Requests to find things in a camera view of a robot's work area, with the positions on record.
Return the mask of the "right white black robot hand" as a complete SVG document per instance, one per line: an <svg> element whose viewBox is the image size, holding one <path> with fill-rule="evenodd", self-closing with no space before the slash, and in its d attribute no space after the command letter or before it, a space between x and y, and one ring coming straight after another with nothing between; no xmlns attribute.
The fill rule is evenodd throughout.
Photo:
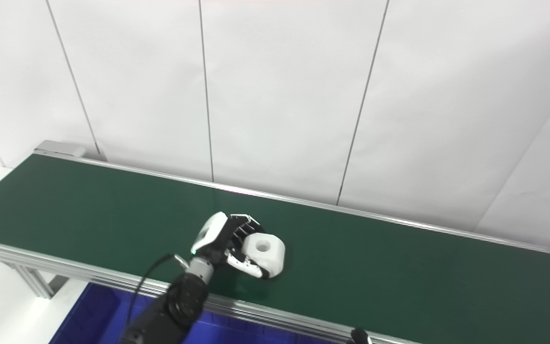
<svg viewBox="0 0 550 344"><path fill-rule="evenodd" d="M373 344L371 337L362 327L354 327L350 331L350 337L347 344Z"/></svg>

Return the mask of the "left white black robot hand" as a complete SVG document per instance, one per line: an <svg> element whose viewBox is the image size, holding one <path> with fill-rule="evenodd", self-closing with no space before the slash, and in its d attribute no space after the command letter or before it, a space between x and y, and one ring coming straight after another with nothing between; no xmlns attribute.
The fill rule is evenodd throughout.
<svg viewBox="0 0 550 344"><path fill-rule="evenodd" d="M208 218L192 244L192 258L185 272L208 284L216 268L230 266L249 276L270 279L274 275L242 252L246 239L264 234L264 228L247 214L227 215L218 212Z"/></svg>

